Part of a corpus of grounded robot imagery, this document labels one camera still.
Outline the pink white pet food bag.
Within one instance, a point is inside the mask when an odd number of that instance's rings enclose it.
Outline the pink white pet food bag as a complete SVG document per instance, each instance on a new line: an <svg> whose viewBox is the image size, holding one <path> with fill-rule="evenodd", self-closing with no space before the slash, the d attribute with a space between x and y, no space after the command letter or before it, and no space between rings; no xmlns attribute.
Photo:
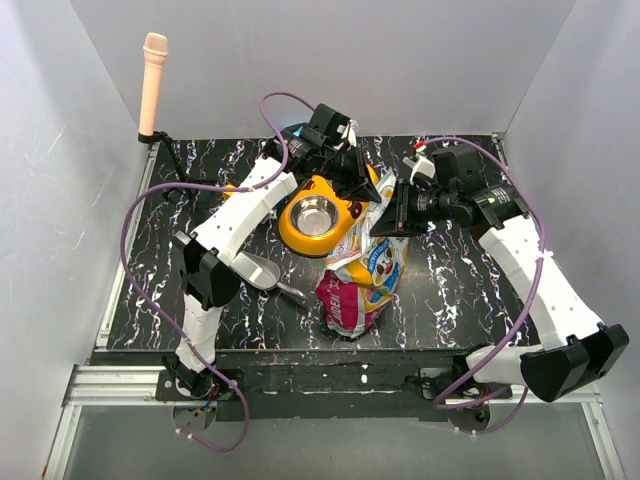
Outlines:
<svg viewBox="0 0 640 480"><path fill-rule="evenodd" d="M343 337L355 339L372 326L404 273L409 240L370 234L389 206L395 183L393 171L386 172L377 182L382 201L370 203L337 243L316 286L328 327Z"/></svg>

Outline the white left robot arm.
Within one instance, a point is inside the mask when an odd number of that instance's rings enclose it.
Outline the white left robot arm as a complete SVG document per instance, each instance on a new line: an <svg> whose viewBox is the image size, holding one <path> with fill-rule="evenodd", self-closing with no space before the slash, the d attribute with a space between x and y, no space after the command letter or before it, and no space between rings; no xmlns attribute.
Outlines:
<svg viewBox="0 0 640 480"><path fill-rule="evenodd" d="M329 181L341 200L379 204L380 191L357 145L354 123L346 120L320 129L303 125L299 134L282 131L230 197L195 230L176 234L174 251L184 292L184 321L173 368L178 387L193 400L213 386L206 370L213 364L224 307L242 280L259 278L256 264L241 247L277 205L313 176Z"/></svg>

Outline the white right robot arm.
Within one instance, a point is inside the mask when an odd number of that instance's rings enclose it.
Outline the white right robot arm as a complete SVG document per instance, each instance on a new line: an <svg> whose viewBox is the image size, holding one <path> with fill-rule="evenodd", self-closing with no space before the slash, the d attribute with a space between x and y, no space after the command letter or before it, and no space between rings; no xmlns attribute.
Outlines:
<svg viewBox="0 0 640 480"><path fill-rule="evenodd" d="M370 228L373 237L414 237L430 222L450 220L469 230L499 265L523 302L512 329L494 346L456 357L450 394L475 397L488 384L520 385L553 402L604 377L629 344L578 296L546 247L546 235L508 183L462 188L460 182L422 190L396 182L389 204Z"/></svg>

